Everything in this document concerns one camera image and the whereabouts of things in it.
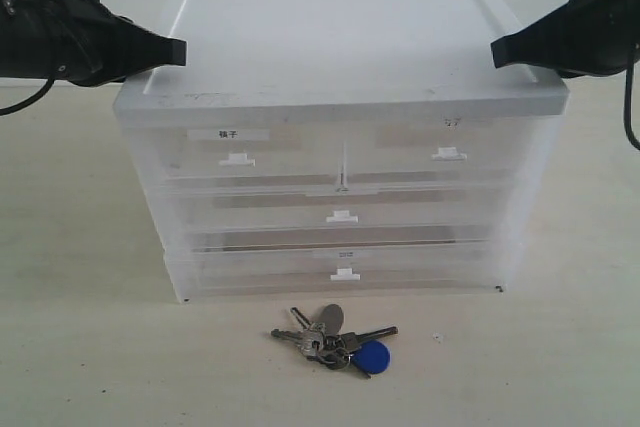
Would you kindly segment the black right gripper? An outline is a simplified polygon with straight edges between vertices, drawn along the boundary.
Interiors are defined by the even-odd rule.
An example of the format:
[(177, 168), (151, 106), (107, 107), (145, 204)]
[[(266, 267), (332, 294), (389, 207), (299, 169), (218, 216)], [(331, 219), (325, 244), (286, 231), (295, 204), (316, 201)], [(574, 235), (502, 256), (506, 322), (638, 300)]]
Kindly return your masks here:
[(563, 78), (613, 76), (639, 60), (639, 0), (569, 0), (490, 48), (495, 68), (529, 65)]

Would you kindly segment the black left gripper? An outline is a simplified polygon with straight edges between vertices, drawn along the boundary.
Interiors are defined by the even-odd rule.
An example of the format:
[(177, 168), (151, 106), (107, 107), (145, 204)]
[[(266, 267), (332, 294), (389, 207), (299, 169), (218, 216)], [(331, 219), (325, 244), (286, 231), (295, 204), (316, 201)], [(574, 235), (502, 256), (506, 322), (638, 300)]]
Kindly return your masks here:
[(1, 0), (1, 76), (96, 87), (187, 65), (187, 42), (112, 13), (101, 0)]

